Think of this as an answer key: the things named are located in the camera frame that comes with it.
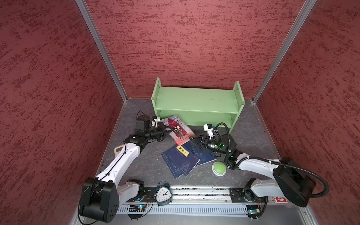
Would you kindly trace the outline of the pink illustrated book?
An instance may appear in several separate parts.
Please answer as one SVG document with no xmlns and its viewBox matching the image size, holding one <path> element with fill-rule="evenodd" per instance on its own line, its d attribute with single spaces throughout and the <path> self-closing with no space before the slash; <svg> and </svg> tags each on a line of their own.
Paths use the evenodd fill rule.
<svg viewBox="0 0 360 225">
<path fill-rule="evenodd" d="M 195 133 L 177 115 L 160 121 L 164 125 L 174 128 L 174 130 L 170 132 L 170 136 L 177 145 L 183 145 L 190 141 L 190 137 L 195 136 Z"/>
</svg>

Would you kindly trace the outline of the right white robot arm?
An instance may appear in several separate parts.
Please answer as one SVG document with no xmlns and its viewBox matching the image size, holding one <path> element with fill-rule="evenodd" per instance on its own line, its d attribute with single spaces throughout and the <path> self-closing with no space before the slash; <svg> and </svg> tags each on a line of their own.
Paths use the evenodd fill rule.
<svg viewBox="0 0 360 225">
<path fill-rule="evenodd" d="M 201 150 L 224 155 L 228 168 L 232 170 L 250 171 L 267 177 L 266 180 L 252 178 L 246 183 L 242 195 L 248 202 L 263 197 L 282 197 L 297 206 L 307 206 L 316 182 L 292 159 L 270 160 L 250 156 L 237 150 L 233 138 L 226 136 L 222 136 L 221 141 L 206 135 L 192 136 L 190 141 Z"/>
</svg>

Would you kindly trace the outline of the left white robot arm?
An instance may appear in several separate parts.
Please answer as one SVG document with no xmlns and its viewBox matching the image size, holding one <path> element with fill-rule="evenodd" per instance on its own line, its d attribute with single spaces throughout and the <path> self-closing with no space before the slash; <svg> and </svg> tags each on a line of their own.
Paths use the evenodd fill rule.
<svg viewBox="0 0 360 225">
<path fill-rule="evenodd" d="M 110 223 L 119 207 L 132 198 L 143 194 L 143 182 L 129 180 L 119 186 L 123 175 L 132 162 L 141 154 L 151 140 L 163 141 L 174 128 L 160 123 L 148 130 L 135 130 L 123 142 L 120 153 L 95 178 L 87 178 L 82 186 L 82 194 L 77 207 L 77 217 L 90 218 L 94 222 Z"/>
</svg>

